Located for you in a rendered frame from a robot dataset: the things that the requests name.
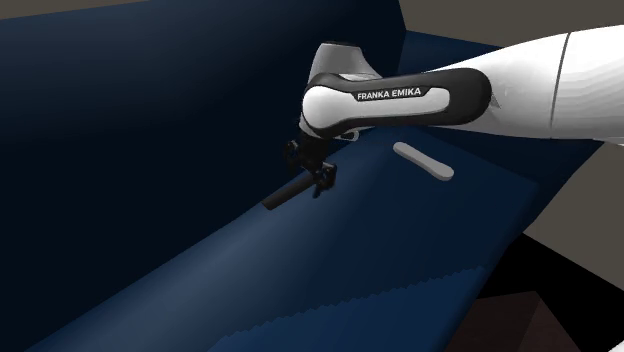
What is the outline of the grey remote control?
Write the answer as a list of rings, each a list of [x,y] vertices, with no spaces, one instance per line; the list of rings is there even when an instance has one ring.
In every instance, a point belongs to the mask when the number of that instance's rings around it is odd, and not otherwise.
[[[440,181],[449,181],[455,174],[450,166],[435,160],[405,142],[396,142],[393,145],[393,151]]]

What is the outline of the black remote control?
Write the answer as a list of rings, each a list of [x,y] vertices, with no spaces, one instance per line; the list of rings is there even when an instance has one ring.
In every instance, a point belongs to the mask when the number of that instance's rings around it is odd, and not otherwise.
[[[279,188],[265,199],[261,201],[261,204],[267,210],[273,210],[290,199],[296,197],[300,193],[306,191],[308,188],[315,184],[313,176],[309,173],[302,173],[294,178],[291,182]]]

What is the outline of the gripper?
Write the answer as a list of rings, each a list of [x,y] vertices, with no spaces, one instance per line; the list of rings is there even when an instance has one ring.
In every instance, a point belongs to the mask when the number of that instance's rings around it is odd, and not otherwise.
[[[313,137],[301,131],[299,144],[296,140],[290,140],[284,147],[284,158],[289,169],[297,169],[301,163],[306,170],[313,172],[315,183],[313,198],[318,198],[335,185],[338,167],[336,164],[324,162],[329,145],[329,140]]]

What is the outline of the dark blue sofa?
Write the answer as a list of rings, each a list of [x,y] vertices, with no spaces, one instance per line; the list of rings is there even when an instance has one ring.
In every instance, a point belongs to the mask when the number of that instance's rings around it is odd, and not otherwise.
[[[597,143],[375,129],[332,190],[267,210],[323,41],[384,75],[482,51],[397,0],[0,19],[0,352],[439,352]]]

